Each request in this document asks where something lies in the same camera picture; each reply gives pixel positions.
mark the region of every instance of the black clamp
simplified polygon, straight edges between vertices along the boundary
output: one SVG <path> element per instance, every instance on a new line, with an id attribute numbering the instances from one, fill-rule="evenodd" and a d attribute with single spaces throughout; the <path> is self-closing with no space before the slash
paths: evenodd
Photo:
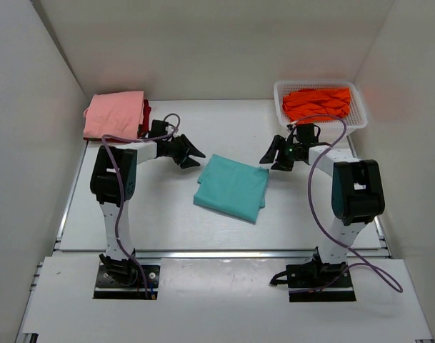
<path id="1" fill-rule="evenodd" d="M 260 164 L 269 164 L 273 170 L 291 172 L 295 161 L 308 163 L 309 149 L 313 146 L 328 145 L 319 143 L 320 127 L 315 124 L 288 125 L 290 134 L 287 139 L 276 135 L 268 148 L 268 151 L 261 158 Z"/>
<path id="2" fill-rule="evenodd" d="M 167 121 L 153 120 L 148 137 L 165 136 L 168 133 L 168 125 Z M 189 156 L 206 157 L 189 141 L 185 134 L 179 137 L 172 137 L 170 140 L 157 141 L 157 157 L 160 156 L 171 157 L 174 163 L 182 169 L 200 165 L 200 163 Z"/>
<path id="3" fill-rule="evenodd" d="M 287 264 L 286 270 L 273 276 L 270 286 L 286 284 L 289 302 L 354 302 L 352 278 L 346 273 L 347 264 L 325 264 L 318 248 L 313 257 L 303 264 Z"/>
<path id="4" fill-rule="evenodd" d="M 99 255 L 101 263 L 104 265 L 106 272 L 120 285 L 130 285 L 139 276 L 138 266 L 130 259 L 122 259 L 121 261 L 112 259 L 104 254 Z"/>

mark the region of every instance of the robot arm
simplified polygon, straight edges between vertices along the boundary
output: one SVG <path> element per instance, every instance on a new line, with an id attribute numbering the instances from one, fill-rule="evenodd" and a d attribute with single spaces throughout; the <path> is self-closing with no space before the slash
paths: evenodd
<path id="1" fill-rule="evenodd" d="M 287 139 L 274 137 L 260 163 L 275 162 L 272 169 L 291 171 L 295 161 L 312 165 L 329 149 L 316 163 L 316 168 L 327 173 L 333 180 L 331 206 L 335 218 L 327 232 L 344 246 L 350 247 L 359 232 L 384 211 L 378 164 L 372 160 L 362 161 L 347 156 L 330 149 L 328 144 L 319 143 L 320 129 L 314 124 L 289 126 L 289 129 L 291 132 Z M 310 261 L 287 266 L 286 272 L 277 274 L 271 280 L 271 285 L 288 283 L 292 288 L 312 289 L 328 284 L 347 267 L 346 247 L 324 237 Z M 287 276 L 287 282 L 277 281 L 276 278 L 280 276 Z"/>
<path id="2" fill-rule="evenodd" d="M 149 139 L 164 136 L 169 123 L 153 120 Z M 91 176 L 90 190 L 96 195 L 104 216 L 106 227 L 106 255 L 101 254 L 100 260 L 107 273 L 120 284 L 129 284 L 136 276 L 136 266 L 127 257 L 120 245 L 132 256 L 135 254 L 129 232 L 129 201 L 133 197 L 136 186 L 136 166 L 161 156 L 171 157 L 182 169 L 199 166 L 200 163 L 190 156 L 205 157 L 185 135 L 173 136 L 167 140 L 130 143 L 121 148 L 110 146 L 122 178 L 124 187 L 124 205 L 119 220 L 119 239 L 116 238 L 116 218 L 121 207 L 119 182 L 109 155 L 101 146 L 96 157 L 95 167 Z"/>

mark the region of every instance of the black mounting plate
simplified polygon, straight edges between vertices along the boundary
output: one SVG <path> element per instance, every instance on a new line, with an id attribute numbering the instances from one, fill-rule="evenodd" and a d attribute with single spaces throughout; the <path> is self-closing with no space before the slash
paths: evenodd
<path id="1" fill-rule="evenodd" d="M 355 302 L 355 292 L 349 272 L 345 273 L 332 285 L 320 292 L 292 293 L 294 289 L 309 289 L 322 287 L 329 279 L 304 277 L 304 264 L 289 264 L 286 266 L 289 286 L 289 302 Z"/>
<path id="2" fill-rule="evenodd" d="M 159 293 L 160 266 L 156 264 L 143 264 L 142 267 L 148 282 L 150 281 L 152 283 L 155 299 L 157 299 Z M 149 278 L 150 273 L 155 273 L 153 279 Z M 106 267 L 103 264 L 99 265 L 95 281 L 94 299 L 153 300 L 151 298 L 151 289 L 149 285 L 147 287 L 147 293 L 149 297 L 146 299 L 144 282 L 141 275 L 139 275 L 138 280 L 136 280 L 132 285 L 125 286 L 117 283 L 111 275 L 108 275 Z"/>

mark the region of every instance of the red cloth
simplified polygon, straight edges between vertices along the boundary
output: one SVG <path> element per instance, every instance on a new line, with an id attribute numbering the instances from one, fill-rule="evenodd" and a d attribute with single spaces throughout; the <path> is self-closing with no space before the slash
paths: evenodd
<path id="1" fill-rule="evenodd" d="M 350 112 L 350 103 L 351 92 L 349 88 L 301 89 L 284 97 L 282 109 L 292 121 L 301 120 L 305 116 L 314 114 L 332 114 L 339 118 L 345 118 Z M 334 119 L 318 116 L 302 120 L 301 123 L 331 120 Z"/>
<path id="2" fill-rule="evenodd" d="M 152 107 L 149 106 L 149 101 L 145 99 L 143 107 L 143 123 L 141 130 L 138 132 L 138 137 L 140 137 L 144 132 L 149 132 L 149 117 L 151 115 L 151 111 Z"/>

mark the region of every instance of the cable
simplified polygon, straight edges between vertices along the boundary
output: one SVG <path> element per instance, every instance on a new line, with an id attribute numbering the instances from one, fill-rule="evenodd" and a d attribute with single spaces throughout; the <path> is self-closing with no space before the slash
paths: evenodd
<path id="1" fill-rule="evenodd" d="M 114 158 L 114 155 L 112 154 L 111 149 L 109 148 L 107 139 L 115 139 L 117 141 L 122 141 L 123 143 L 144 143 L 147 141 L 160 141 L 160 140 L 164 140 L 164 139 L 169 139 L 171 138 L 173 135 L 175 135 L 175 133 L 177 133 L 177 131 L 179 130 L 179 125 L 181 125 L 181 117 L 178 116 L 175 113 L 171 113 L 168 114 L 167 116 L 164 117 L 164 121 L 167 120 L 170 116 L 175 116 L 177 118 L 177 124 L 176 126 L 173 126 L 173 131 L 170 132 L 169 134 L 165 134 L 163 136 L 159 136 L 159 137 L 153 137 L 153 138 L 146 138 L 146 139 L 125 139 L 125 138 L 121 138 L 121 137 L 117 137 L 117 136 L 113 136 L 111 134 L 104 134 L 101 137 L 101 140 L 103 141 L 103 145 L 104 148 L 106 150 L 106 153 L 109 156 L 109 159 L 111 160 L 112 166 L 114 168 L 114 171 L 116 172 L 116 177 L 117 177 L 117 182 L 119 183 L 119 191 L 120 191 L 120 207 L 119 207 L 119 213 L 117 214 L 117 218 L 116 218 L 116 223 L 114 225 L 114 232 L 116 235 L 116 241 L 117 241 L 117 245 L 119 245 L 120 250 L 124 253 L 124 255 L 130 259 L 133 263 L 135 263 L 135 265 L 139 268 L 140 272 L 141 272 L 141 276 L 143 278 L 143 283 L 144 283 L 144 293 L 146 295 L 146 299 L 148 297 L 147 294 L 147 280 L 146 280 L 146 273 L 144 273 L 143 267 L 141 265 L 141 263 L 139 263 L 139 261 L 136 259 L 136 257 L 133 257 L 130 253 L 128 253 L 124 246 L 122 245 L 120 238 L 119 238 L 119 222 L 120 222 L 120 218 L 122 217 L 122 212 L 124 210 L 124 202 L 125 202 L 125 193 L 124 193 L 124 183 L 122 182 L 122 175 L 120 174 L 119 171 L 119 167 L 117 166 L 116 160 Z"/>
<path id="2" fill-rule="evenodd" d="M 138 271 L 136 270 L 136 277 L 134 278 L 134 280 L 133 280 L 132 283 L 130 283 L 130 284 L 122 284 L 122 283 L 120 283 L 120 282 L 117 282 L 117 283 L 120 284 L 120 285 L 123 286 L 123 287 L 130 287 L 130 286 L 133 286 L 134 283 L 135 283 L 136 281 L 138 281 L 138 280 L 139 280 L 139 273 L 138 273 Z"/>
<path id="3" fill-rule="evenodd" d="M 347 266 L 339 276 L 337 276 L 335 279 L 333 279 L 331 282 L 329 282 L 328 284 L 322 286 L 322 287 L 316 287 L 316 288 L 310 288 L 310 289 L 300 289 L 300 290 L 296 290 L 296 291 L 290 291 L 291 293 L 309 293 L 309 292 L 315 292 L 315 291 L 321 291 L 327 287 L 329 287 L 330 285 L 332 285 L 334 282 L 336 282 L 339 278 L 341 278 L 343 276 L 343 274 L 345 272 L 347 272 L 350 268 L 353 267 L 357 267 L 357 266 L 365 266 L 365 267 L 369 267 L 371 268 L 371 270 L 373 270 L 373 272 L 375 272 L 386 284 L 388 284 L 395 292 L 398 293 L 403 293 L 403 287 L 400 285 L 400 283 L 393 277 L 390 275 L 390 273 L 386 272 L 385 270 L 383 270 L 382 268 L 375 266 L 374 264 L 372 264 L 370 261 L 368 261 L 366 258 L 364 258 L 363 256 L 361 256 L 355 249 L 348 247 L 346 244 L 340 242 L 338 239 L 335 239 L 334 237 L 332 237 L 327 230 L 324 228 L 324 226 L 322 225 L 322 223 L 319 221 L 319 218 L 317 217 L 317 213 L 316 210 L 314 208 L 314 204 L 312 202 L 312 192 L 311 192 L 311 185 L 312 185 L 312 177 L 314 175 L 314 170 L 317 167 L 317 164 L 319 163 L 320 159 L 322 157 L 324 157 L 331 149 L 333 149 L 333 147 L 338 144 L 339 141 L 341 141 L 341 139 L 346 135 L 346 130 L 347 130 L 347 125 L 346 122 L 337 117 L 337 116 L 333 116 L 330 114 L 320 114 L 320 115 L 313 115 L 313 116 L 306 116 L 301 120 L 304 119 L 309 119 L 309 118 L 314 118 L 317 116 L 328 116 L 330 118 L 334 118 L 335 120 L 340 121 L 343 124 L 343 131 L 342 133 L 339 135 L 339 137 L 333 142 L 331 143 L 331 145 L 326 148 L 322 153 L 320 153 L 320 155 L 316 158 L 316 161 L 314 161 L 314 163 L 311 166 L 311 171 L 309 172 L 309 176 L 308 176 L 308 202 L 309 202 L 309 208 L 311 209 L 311 213 L 312 213 L 312 217 L 314 218 L 314 221 L 316 222 L 317 226 L 320 228 L 320 230 L 322 231 L 322 233 L 328 238 L 330 239 L 333 243 L 338 244 L 340 247 L 346 248 L 348 249 L 352 254 L 354 254 L 356 257 L 360 258 L 360 260 L 362 262 L 359 263 L 354 263 L 354 264 L 350 264 L 349 266 Z"/>
<path id="4" fill-rule="evenodd" d="M 149 281 L 149 284 L 151 286 L 151 298 L 152 298 L 152 300 L 155 300 L 156 297 L 155 297 L 155 293 L 154 293 L 154 285 L 150 281 Z"/>

